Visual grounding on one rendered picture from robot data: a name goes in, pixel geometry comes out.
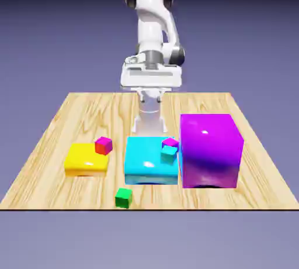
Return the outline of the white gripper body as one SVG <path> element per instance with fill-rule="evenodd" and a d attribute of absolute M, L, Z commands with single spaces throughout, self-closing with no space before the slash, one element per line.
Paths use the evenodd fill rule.
<path fill-rule="evenodd" d="M 123 64 L 120 85 L 124 88 L 179 88 L 182 85 L 182 68 L 158 64 L 149 70 L 144 63 Z"/>

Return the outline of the small magenta cube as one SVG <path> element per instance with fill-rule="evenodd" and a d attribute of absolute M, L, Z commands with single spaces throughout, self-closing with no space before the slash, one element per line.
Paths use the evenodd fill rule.
<path fill-rule="evenodd" d="M 164 146 L 170 146 L 170 147 L 178 148 L 179 147 L 179 142 L 176 139 L 172 138 L 172 137 L 168 137 L 166 139 L 163 139 L 163 141 L 162 141 L 162 147 L 164 147 Z"/>

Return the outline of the small teal cube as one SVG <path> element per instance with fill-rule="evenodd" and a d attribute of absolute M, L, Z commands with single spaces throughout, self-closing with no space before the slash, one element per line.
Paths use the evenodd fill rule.
<path fill-rule="evenodd" d="M 163 163 L 172 164 L 177 156 L 178 148 L 164 145 L 161 149 L 161 161 Z"/>

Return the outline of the small red cube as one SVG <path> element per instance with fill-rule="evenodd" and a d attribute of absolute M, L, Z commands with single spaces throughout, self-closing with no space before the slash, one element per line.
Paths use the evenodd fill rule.
<path fill-rule="evenodd" d="M 95 152 L 101 155 L 108 155 L 113 150 L 112 139 L 101 136 L 95 141 Z"/>

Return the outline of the small green cube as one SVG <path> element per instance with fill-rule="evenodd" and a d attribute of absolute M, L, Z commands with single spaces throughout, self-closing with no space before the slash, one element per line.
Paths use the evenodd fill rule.
<path fill-rule="evenodd" d="M 131 189 L 119 188 L 114 198 L 116 207 L 128 209 L 133 200 L 133 192 Z"/>

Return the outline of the large cyan box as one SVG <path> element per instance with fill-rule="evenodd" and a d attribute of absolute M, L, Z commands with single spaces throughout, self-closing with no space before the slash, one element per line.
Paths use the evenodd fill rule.
<path fill-rule="evenodd" d="M 127 185 L 178 183 L 177 156 L 172 164 L 161 161 L 164 137 L 128 137 L 124 160 L 124 181 Z"/>

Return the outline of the large purple box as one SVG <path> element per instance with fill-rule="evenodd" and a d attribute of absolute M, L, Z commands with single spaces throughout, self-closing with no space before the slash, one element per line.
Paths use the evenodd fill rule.
<path fill-rule="evenodd" d="M 236 188 L 244 139 L 227 113 L 182 113 L 179 164 L 183 188 Z"/>

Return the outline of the large yellow box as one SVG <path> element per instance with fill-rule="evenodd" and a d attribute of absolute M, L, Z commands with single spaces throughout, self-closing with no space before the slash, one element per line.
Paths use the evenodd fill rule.
<path fill-rule="evenodd" d="M 64 161 L 66 176 L 103 176 L 107 173 L 109 158 L 95 151 L 93 143 L 73 143 Z"/>

